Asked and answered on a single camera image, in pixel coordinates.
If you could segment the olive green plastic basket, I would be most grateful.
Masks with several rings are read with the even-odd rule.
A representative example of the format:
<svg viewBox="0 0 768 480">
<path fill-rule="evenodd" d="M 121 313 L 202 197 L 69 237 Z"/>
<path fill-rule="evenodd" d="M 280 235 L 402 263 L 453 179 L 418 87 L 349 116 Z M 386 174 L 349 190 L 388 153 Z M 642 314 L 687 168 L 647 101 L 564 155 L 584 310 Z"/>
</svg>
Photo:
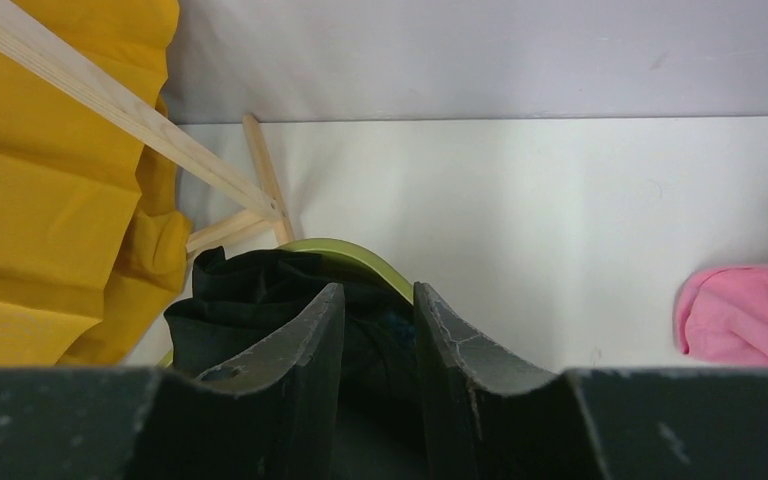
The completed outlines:
<svg viewBox="0 0 768 480">
<path fill-rule="evenodd" d="M 408 280 L 372 251 L 329 238 L 237 255 L 221 246 L 200 252 L 189 297 L 163 313 L 172 339 L 163 361 L 196 375 L 284 326 L 331 283 L 345 294 L 344 369 L 414 369 Z"/>
</svg>

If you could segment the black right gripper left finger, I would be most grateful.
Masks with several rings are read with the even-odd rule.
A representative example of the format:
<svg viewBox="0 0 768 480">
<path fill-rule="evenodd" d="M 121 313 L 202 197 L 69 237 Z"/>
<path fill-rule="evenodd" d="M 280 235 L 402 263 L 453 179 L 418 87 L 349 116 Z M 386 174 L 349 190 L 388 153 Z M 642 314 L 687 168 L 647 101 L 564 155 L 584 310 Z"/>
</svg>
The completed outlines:
<svg viewBox="0 0 768 480">
<path fill-rule="evenodd" d="M 344 336 L 329 284 L 195 378 L 160 367 L 0 368 L 0 479 L 326 479 Z"/>
</svg>

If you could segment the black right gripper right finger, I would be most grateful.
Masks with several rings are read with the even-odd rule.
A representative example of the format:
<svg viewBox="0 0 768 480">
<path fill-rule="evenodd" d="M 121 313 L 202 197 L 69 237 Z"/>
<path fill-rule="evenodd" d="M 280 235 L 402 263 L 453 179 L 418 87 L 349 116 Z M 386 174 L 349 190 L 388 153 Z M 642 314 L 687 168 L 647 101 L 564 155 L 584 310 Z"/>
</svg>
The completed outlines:
<svg viewBox="0 0 768 480">
<path fill-rule="evenodd" d="M 768 369 L 552 373 L 414 287 L 434 479 L 768 479 Z"/>
</svg>

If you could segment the black skirt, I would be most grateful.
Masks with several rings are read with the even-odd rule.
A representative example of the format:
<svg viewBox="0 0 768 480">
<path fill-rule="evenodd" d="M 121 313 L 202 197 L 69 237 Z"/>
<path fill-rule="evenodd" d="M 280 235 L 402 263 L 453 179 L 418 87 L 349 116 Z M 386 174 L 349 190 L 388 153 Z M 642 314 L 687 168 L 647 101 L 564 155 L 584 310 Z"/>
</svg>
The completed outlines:
<svg viewBox="0 0 768 480">
<path fill-rule="evenodd" d="M 370 271 L 320 253 L 254 250 L 199 254 L 191 295 L 163 317 L 172 367 L 194 377 L 297 316 L 328 284 L 345 295 L 344 342 L 331 476 L 428 476 L 413 306 Z"/>
</svg>

